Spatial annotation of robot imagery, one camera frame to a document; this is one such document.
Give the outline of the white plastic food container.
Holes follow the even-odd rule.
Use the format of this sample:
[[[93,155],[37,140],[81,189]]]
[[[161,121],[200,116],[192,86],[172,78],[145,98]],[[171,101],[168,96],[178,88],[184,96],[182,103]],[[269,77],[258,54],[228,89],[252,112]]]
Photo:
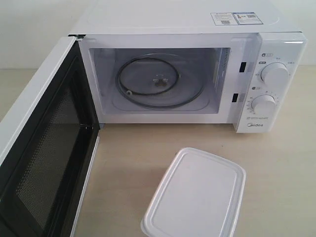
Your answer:
[[[148,237],[232,237],[245,180],[238,164],[183,148],[161,179],[141,230]]]

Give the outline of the white microwave door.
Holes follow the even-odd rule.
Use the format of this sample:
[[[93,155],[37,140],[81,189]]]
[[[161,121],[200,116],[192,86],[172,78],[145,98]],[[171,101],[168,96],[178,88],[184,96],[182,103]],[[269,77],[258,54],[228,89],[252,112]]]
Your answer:
[[[0,123],[0,234],[74,235],[98,145],[77,37],[63,37]]]

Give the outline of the white Midea microwave oven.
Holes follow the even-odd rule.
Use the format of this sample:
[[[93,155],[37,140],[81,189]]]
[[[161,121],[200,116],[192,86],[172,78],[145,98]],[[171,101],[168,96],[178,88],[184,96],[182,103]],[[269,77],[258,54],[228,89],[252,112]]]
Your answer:
[[[255,12],[262,25],[216,26],[211,13]],[[268,0],[98,0],[70,31],[79,47],[101,124],[231,124],[238,133],[273,127],[307,39]],[[132,58],[171,53],[193,60],[202,93],[174,109],[152,110],[117,90],[118,69]],[[289,79],[265,84],[261,71],[283,63]],[[270,95],[276,110],[255,114],[251,102]]]

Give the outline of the glass turntable plate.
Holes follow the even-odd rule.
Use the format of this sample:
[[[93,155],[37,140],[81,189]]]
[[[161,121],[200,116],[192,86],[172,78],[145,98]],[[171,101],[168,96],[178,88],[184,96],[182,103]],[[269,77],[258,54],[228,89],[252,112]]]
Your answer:
[[[149,53],[130,59],[118,69],[115,82],[125,99],[152,110],[184,106],[204,88],[193,60],[171,53]]]

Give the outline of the lower white timer knob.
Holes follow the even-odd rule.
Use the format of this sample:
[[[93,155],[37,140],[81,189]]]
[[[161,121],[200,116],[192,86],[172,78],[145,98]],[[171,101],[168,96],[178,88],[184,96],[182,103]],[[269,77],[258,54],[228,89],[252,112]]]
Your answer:
[[[255,114],[270,115],[276,110],[276,102],[270,95],[261,95],[251,102],[251,108]]]

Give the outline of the white label sticker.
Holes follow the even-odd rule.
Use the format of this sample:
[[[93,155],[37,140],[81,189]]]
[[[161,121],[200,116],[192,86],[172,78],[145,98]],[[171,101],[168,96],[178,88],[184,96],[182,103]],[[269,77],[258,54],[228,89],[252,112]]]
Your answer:
[[[216,26],[263,24],[255,12],[216,12],[210,15]]]

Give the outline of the upper white power knob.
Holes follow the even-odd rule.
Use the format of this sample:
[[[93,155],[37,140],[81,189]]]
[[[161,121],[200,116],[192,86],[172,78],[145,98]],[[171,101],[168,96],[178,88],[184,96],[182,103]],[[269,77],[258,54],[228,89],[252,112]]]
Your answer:
[[[283,83],[289,79],[289,71],[283,63],[275,62],[267,65],[260,77],[265,84]]]

